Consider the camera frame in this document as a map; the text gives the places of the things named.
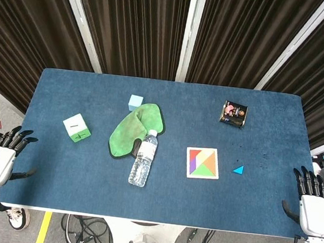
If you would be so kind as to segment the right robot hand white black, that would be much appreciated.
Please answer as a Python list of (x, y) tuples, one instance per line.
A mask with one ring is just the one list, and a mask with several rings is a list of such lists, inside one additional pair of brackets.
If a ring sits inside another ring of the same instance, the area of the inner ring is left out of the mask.
[(281, 202), (286, 216), (299, 224), (302, 232), (310, 237), (324, 238), (324, 180), (302, 166), (293, 169), (296, 178), (299, 213), (291, 211), (286, 200)]

